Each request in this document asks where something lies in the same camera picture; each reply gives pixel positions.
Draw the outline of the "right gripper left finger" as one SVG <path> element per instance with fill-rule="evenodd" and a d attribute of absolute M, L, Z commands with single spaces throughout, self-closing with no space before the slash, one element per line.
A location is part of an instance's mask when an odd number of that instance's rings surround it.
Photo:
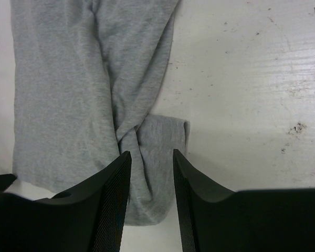
<path fill-rule="evenodd" d="M 102 171 L 52 198 L 29 200 L 0 175 L 0 251 L 119 251 L 131 177 L 126 151 Z"/>

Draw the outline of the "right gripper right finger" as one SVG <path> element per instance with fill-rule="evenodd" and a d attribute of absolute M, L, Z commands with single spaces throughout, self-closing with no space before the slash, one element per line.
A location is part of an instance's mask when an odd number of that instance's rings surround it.
<path fill-rule="evenodd" d="M 315 188 L 234 192 L 173 152 L 184 251 L 315 251 Z"/>

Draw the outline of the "grey tank top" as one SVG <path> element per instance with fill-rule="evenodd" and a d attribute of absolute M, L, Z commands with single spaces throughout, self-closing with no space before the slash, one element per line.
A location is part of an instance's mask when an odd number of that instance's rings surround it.
<path fill-rule="evenodd" d="M 13 171 L 52 192 L 132 156 L 125 223 L 156 225 L 174 201 L 172 155 L 188 122 L 154 115 L 177 1 L 11 1 Z"/>

